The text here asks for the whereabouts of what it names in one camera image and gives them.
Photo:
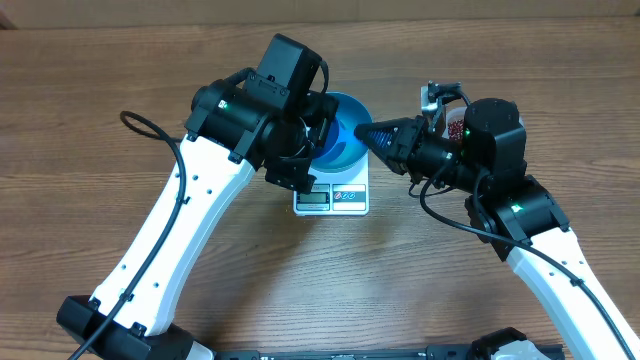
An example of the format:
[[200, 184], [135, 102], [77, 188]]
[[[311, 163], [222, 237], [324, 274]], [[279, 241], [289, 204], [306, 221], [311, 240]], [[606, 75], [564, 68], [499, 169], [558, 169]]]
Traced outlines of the white digital kitchen scale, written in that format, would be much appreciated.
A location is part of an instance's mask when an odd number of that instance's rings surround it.
[[329, 161], [325, 156], [312, 161], [310, 174], [316, 177], [308, 194], [295, 192], [293, 209], [298, 216], [365, 216], [369, 212], [368, 155], [358, 160]]

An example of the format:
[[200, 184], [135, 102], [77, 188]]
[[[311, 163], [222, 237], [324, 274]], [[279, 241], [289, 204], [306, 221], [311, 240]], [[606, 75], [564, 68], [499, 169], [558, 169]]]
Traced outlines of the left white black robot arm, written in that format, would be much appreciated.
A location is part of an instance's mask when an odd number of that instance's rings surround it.
[[129, 112], [121, 120], [166, 141], [176, 163], [131, 246], [89, 295], [70, 296], [57, 323], [77, 353], [103, 359], [211, 359], [213, 350], [174, 323], [199, 255], [225, 211], [258, 171], [274, 185], [307, 193], [314, 153], [327, 140], [338, 102], [314, 91], [322, 57], [282, 34], [257, 67], [200, 88], [182, 138]]

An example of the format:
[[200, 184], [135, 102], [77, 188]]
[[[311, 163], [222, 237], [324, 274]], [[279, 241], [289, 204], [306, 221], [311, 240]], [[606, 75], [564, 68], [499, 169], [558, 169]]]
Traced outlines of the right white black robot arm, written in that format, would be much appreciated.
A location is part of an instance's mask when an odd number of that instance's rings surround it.
[[639, 337], [591, 270], [558, 202], [524, 159], [515, 103], [468, 102], [458, 139], [435, 119], [359, 125], [354, 134], [392, 172], [423, 187], [422, 209], [490, 244], [525, 283], [577, 359], [636, 359]]

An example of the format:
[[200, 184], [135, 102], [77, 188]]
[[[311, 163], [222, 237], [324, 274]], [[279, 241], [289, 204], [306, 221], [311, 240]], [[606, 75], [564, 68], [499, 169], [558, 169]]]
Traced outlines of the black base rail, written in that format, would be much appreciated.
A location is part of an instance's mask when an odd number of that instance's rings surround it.
[[431, 344], [420, 349], [298, 352], [224, 351], [215, 360], [565, 360], [563, 346], [536, 345], [513, 327], [464, 344]]

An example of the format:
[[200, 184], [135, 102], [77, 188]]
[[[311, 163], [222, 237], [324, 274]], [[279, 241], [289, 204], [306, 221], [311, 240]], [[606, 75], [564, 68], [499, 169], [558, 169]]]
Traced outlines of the clear plastic container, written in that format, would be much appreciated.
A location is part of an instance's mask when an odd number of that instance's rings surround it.
[[492, 98], [449, 110], [445, 133], [451, 140], [468, 144], [507, 146], [526, 142], [526, 130], [517, 106]]

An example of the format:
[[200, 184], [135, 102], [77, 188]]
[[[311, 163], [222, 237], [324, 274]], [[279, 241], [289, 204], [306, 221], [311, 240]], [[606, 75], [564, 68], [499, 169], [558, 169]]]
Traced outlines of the red beans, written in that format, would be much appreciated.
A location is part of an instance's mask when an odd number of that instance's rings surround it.
[[451, 120], [447, 123], [449, 139], [461, 142], [464, 136], [464, 120]]

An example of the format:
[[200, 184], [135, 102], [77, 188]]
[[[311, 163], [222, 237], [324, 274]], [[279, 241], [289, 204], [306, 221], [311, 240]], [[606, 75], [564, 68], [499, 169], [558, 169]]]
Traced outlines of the teal blue bowl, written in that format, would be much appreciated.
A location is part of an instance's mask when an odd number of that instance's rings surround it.
[[353, 167], [368, 152], [368, 148], [356, 138], [358, 125], [371, 124], [368, 109], [355, 97], [330, 92], [338, 102], [334, 120], [330, 124], [325, 146], [314, 151], [311, 168], [323, 173], [343, 172]]

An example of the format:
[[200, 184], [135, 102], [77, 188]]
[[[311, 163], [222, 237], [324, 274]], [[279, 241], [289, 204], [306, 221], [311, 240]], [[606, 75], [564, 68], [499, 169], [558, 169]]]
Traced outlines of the blue plastic measuring scoop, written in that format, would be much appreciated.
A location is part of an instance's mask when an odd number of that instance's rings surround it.
[[328, 161], [338, 158], [354, 159], [361, 156], [361, 143], [354, 135], [355, 126], [341, 120], [334, 120], [324, 146], [316, 155]]

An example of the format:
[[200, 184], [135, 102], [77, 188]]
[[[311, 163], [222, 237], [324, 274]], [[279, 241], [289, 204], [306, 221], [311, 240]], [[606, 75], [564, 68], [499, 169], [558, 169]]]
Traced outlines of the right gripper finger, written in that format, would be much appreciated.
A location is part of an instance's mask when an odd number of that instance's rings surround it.
[[392, 145], [403, 135], [413, 136], [423, 127], [421, 117], [403, 117], [382, 122], [357, 125], [355, 137], [366, 145]]
[[359, 134], [357, 138], [393, 173], [404, 175], [408, 150], [391, 133]]

